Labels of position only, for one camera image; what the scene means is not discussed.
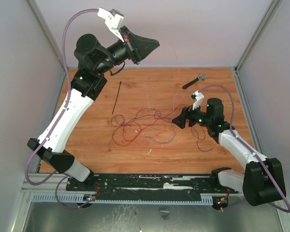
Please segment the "black zip tie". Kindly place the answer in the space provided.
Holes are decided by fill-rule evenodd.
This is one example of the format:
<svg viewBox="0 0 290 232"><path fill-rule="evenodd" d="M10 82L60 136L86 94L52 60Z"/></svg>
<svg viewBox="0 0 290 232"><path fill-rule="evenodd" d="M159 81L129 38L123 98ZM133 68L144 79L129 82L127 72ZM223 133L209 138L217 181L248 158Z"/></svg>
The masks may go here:
<svg viewBox="0 0 290 232"><path fill-rule="evenodd" d="M119 93L120 93L121 84L122 84L122 81L119 82L119 86L118 86L118 90L117 90L117 94L116 94L116 100L115 100L115 103L114 103L114 106L113 106L113 109L112 109L112 115L114 114L114 111L115 111L115 108L116 108L116 104L117 104Z"/></svg>

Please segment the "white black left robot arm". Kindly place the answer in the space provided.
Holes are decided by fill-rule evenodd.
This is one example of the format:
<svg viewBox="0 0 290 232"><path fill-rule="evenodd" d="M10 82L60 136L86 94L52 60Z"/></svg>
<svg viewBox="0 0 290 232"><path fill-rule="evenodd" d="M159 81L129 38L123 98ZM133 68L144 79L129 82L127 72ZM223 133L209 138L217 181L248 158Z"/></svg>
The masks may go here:
<svg viewBox="0 0 290 232"><path fill-rule="evenodd" d="M115 66L124 66L127 59L139 64L160 45L158 40L138 36L126 26L119 29L119 34L121 39L108 48L93 34L84 34L78 39L74 51L78 71L70 82L71 89L46 130L27 143L42 160L58 173L76 179L85 191L94 186L92 171L65 150L69 136L107 83L104 74Z"/></svg>

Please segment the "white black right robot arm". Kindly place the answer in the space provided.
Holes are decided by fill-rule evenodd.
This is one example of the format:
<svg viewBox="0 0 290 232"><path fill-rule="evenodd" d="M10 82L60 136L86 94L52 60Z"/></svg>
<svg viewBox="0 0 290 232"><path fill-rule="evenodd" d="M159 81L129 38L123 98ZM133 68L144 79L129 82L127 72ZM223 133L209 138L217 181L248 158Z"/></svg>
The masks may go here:
<svg viewBox="0 0 290 232"><path fill-rule="evenodd" d="M222 192L229 187L242 193L251 206L282 200L286 189L281 162L267 158L244 141L225 121L221 99L209 98L204 112L201 102L202 99L196 99L192 106L184 107L172 123L182 129L195 124L206 127L209 136L227 149L245 170L243 174L227 167L213 170L209 181L211 190Z"/></svg>

